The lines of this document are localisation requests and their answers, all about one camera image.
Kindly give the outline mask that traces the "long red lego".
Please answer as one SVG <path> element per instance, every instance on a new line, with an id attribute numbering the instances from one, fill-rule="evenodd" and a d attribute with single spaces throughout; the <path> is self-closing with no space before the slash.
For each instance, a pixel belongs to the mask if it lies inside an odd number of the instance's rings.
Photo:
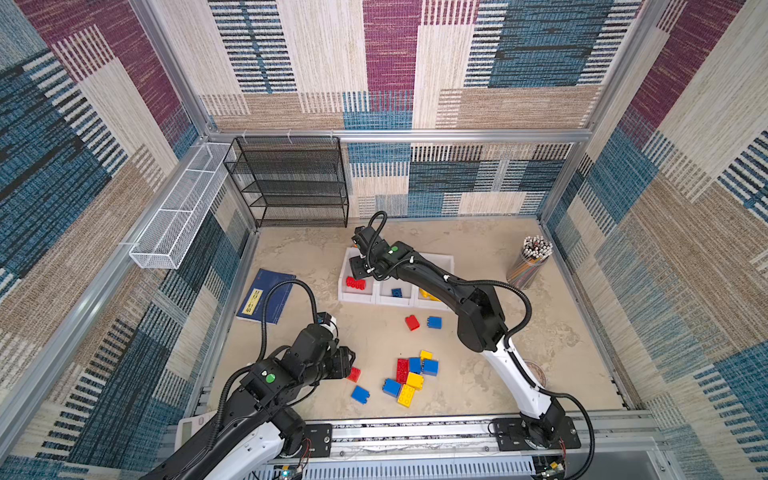
<path id="1" fill-rule="evenodd" d="M 367 288 L 367 283 L 365 280 L 357 280 L 356 284 L 353 286 L 348 286 L 349 288 L 363 291 Z"/>

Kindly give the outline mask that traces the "tall red lego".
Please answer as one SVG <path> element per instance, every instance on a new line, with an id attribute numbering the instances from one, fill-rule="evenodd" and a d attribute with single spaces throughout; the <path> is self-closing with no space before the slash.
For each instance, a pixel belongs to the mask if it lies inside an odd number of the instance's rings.
<path id="1" fill-rule="evenodd" d="M 409 360 L 405 358 L 398 358 L 397 364 L 396 364 L 395 381 L 401 385 L 406 384 L 409 373 L 410 373 Z"/>

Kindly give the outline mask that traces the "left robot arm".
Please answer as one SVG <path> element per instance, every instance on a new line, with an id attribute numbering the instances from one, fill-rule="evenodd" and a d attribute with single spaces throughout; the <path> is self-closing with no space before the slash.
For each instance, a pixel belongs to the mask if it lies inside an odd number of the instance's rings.
<path id="1" fill-rule="evenodd" d="M 332 315 L 317 310 L 311 288 L 289 279 L 272 287 L 297 285 L 308 295 L 311 320 L 293 344 L 268 355 L 267 328 L 261 325 L 257 360 L 236 370 L 225 382 L 214 416 L 146 479 L 243 479 L 257 467 L 280 456 L 308 453 L 306 422 L 294 406 L 305 387 L 347 378 L 355 353 L 340 344 Z"/>

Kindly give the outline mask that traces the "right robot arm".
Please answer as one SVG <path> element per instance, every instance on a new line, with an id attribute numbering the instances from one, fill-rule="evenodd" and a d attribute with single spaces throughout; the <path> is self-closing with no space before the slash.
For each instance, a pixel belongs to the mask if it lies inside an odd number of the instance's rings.
<path id="1" fill-rule="evenodd" d="M 568 393 L 544 388 L 522 360 L 512 337 L 532 318 L 532 305 L 520 289 L 497 280 L 465 280 L 428 260 L 413 247 L 388 243 L 381 231 L 388 215 L 378 211 L 365 226 L 354 230 L 352 241 L 359 254 L 350 260 L 357 280 L 403 280 L 436 297 L 457 315 L 457 336 L 469 350 L 480 353 L 513 395 L 519 414 L 493 420 L 489 433 L 501 451 L 557 450 L 553 466 L 541 467 L 536 479 L 580 479 L 595 458 L 593 422 L 583 404 Z M 567 451 L 581 446 L 572 419 L 561 401 L 573 403 L 587 426 L 588 452 L 572 471 Z"/>

